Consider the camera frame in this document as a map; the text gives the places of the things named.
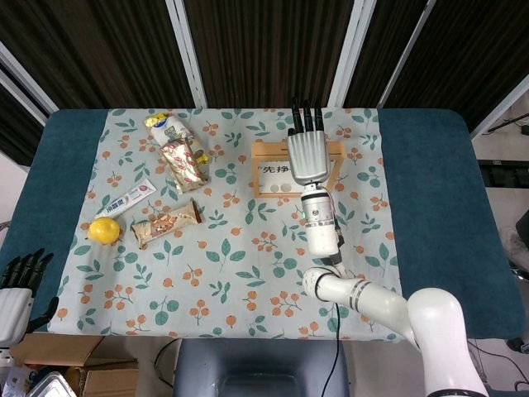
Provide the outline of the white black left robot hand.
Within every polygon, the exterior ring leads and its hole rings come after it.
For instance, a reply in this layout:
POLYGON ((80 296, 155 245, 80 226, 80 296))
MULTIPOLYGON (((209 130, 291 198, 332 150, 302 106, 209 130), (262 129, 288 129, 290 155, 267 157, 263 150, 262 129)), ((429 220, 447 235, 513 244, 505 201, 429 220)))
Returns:
POLYGON ((43 275, 54 257, 41 248, 10 260, 1 276, 1 348, 17 345, 26 334, 45 326, 55 315, 59 297, 50 299, 46 311, 31 319, 34 300, 43 275))

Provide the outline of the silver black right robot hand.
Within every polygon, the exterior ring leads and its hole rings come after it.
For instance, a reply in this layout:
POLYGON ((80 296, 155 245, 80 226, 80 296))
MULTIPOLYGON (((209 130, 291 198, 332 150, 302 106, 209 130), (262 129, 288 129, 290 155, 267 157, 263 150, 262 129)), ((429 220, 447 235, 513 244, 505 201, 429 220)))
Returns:
POLYGON ((311 109, 306 101, 300 112, 297 99, 292 98, 291 113, 293 127, 288 129, 286 142, 293 179, 302 186, 322 184, 331 175, 322 108, 311 109))

